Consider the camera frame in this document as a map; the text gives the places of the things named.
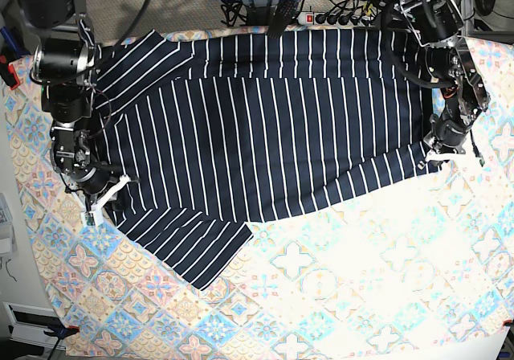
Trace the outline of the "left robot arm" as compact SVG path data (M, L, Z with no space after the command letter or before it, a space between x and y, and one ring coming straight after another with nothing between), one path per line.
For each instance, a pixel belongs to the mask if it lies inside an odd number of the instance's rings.
M490 97L475 67L466 39L461 35L463 17L454 0L389 0L381 13L381 31L390 21L405 23L420 48L429 78L407 70L386 47L394 66L408 81L421 88L438 89L445 106L441 114L429 117L422 140L423 158L418 168L440 166L448 161L485 163L478 147L468 157L463 147L473 141L472 127L488 109Z

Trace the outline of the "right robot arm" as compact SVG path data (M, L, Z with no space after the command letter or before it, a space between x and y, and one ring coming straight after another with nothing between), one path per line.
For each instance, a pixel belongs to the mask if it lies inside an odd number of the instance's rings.
M39 37L30 79L42 88L41 108L52 117L51 164L63 183L84 196L85 214L122 211L120 191L132 181L120 166L92 150L110 118L92 130L100 65L108 56L96 43L86 0L16 0L25 24Z

